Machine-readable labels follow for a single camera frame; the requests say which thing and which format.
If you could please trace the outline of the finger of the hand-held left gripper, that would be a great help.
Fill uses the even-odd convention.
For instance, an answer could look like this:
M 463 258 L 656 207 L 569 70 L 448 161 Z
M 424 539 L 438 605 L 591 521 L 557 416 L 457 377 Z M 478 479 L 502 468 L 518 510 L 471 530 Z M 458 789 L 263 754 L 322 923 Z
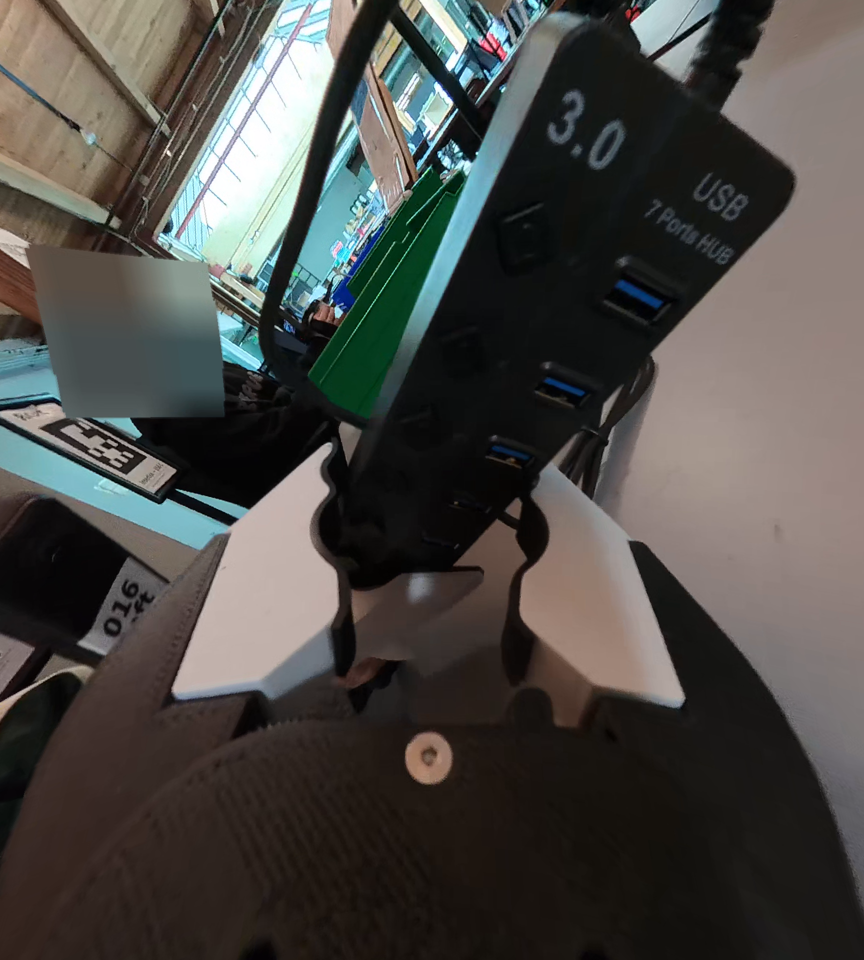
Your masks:
M 353 591 L 353 674 L 385 664 L 411 664 L 430 676 L 478 647 L 467 624 L 452 612 L 476 592 L 482 568 L 400 574 L 389 582 Z

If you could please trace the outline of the green plastic bin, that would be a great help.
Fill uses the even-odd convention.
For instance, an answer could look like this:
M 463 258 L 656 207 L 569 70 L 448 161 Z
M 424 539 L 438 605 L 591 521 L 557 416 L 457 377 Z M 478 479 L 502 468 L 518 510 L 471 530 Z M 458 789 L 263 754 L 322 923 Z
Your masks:
M 308 378 L 354 420 L 373 413 L 465 182 L 460 170 L 422 174 L 348 282 L 351 306 Z

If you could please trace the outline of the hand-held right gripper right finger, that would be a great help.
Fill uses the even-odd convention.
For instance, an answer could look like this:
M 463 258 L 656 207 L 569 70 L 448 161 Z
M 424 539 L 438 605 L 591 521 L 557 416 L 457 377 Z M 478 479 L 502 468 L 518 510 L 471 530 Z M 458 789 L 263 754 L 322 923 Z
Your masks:
M 581 726 L 618 697 L 680 710 L 686 694 L 631 541 L 561 471 L 542 471 L 515 532 L 501 659 L 510 685 L 549 701 L 556 726 Z

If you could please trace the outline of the wooden board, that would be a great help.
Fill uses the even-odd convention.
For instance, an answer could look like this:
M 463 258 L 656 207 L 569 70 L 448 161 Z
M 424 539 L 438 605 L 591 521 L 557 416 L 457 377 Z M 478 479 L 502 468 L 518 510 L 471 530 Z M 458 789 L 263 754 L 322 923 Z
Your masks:
M 353 93 L 350 113 L 377 192 L 388 213 L 395 214 L 419 174 L 391 93 L 371 64 Z

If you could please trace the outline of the black USB hub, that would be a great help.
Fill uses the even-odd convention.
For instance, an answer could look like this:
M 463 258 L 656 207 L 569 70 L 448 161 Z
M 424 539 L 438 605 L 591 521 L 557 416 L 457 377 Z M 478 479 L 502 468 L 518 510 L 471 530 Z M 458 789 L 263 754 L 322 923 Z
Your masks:
M 784 213 L 722 112 L 774 2 L 718 2 L 674 78 L 604 18 L 526 35 L 351 458 L 365 590 L 457 565 Z

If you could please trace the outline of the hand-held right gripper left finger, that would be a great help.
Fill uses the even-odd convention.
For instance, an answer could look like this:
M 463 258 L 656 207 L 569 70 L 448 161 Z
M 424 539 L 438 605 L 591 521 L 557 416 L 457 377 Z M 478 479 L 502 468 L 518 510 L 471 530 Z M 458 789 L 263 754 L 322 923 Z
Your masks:
M 340 577 L 318 538 L 334 493 L 330 440 L 229 529 L 177 668 L 176 700 L 240 693 L 280 699 L 335 668 Z

